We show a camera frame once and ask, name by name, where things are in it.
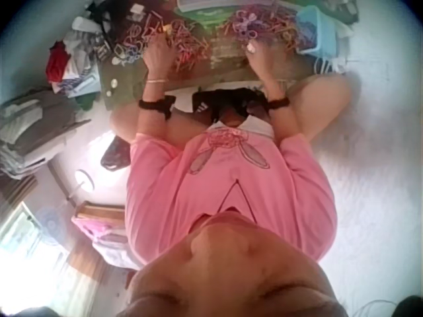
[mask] red cloth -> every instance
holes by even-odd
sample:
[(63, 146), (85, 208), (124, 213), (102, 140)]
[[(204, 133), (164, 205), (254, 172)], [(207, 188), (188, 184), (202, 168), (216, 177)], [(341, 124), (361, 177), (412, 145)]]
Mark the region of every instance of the red cloth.
[(50, 48), (50, 58), (48, 59), (46, 74), (47, 80), (51, 83), (60, 83), (65, 73), (67, 61), (71, 56), (65, 51), (63, 41), (56, 42)]

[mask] black wristband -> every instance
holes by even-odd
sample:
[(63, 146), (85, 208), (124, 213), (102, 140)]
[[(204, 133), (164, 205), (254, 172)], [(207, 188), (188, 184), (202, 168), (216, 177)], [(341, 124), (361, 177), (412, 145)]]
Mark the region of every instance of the black wristband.
[(284, 99), (266, 102), (263, 106), (264, 106), (264, 109), (266, 109), (266, 111), (269, 112), (269, 110), (275, 110), (279, 108), (288, 107), (290, 104), (291, 102), (289, 101), (289, 99), (285, 97)]
[(165, 96), (164, 99), (160, 99), (155, 102), (146, 102), (141, 99), (138, 102), (138, 106), (144, 110), (156, 110), (161, 114), (164, 114), (165, 119), (168, 120), (171, 117), (171, 107), (175, 100), (175, 96)]

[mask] hand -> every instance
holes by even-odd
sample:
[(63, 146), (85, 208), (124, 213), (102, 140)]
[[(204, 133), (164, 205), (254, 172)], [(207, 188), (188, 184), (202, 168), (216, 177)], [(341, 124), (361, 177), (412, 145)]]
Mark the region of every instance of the hand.
[(273, 53), (270, 47), (263, 42), (251, 40), (249, 46), (253, 46), (254, 53), (245, 52), (249, 59), (252, 70), (257, 74), (261, 81), (273, 79)]
[(148, 68), (148, 79), (167, 79), (175, 57), (176, 50), (168, 47), (164, 33), (152, 37), (143, 56)]

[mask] blue container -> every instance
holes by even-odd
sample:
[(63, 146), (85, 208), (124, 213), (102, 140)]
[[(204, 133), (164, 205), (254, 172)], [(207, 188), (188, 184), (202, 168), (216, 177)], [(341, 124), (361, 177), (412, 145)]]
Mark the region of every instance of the blue container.
[(317, 29), (316, 47), (307, 50), (297, 49), (298, 54), (310, 54), (323, 59), (332, 59), (338, 55), (336, 47), (336, 27), (331, 18), (324, 15), (316, 6), (310, 5), (298, 11), (296, 19), (297, 22), (310, 22), (314, 24)]

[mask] pink shirt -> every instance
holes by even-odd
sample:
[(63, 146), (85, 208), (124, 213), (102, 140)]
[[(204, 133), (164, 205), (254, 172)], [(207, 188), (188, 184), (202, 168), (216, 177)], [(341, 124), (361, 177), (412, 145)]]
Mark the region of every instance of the pink shirt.
[(131, 147), (126, 229), (148, 263), (182, 240), (202, 215), (240, 213), (319, 260), (336, 232), (334, 197), (302, 135), (273, 140), (209, 130), (181, 151), (147, 135)]

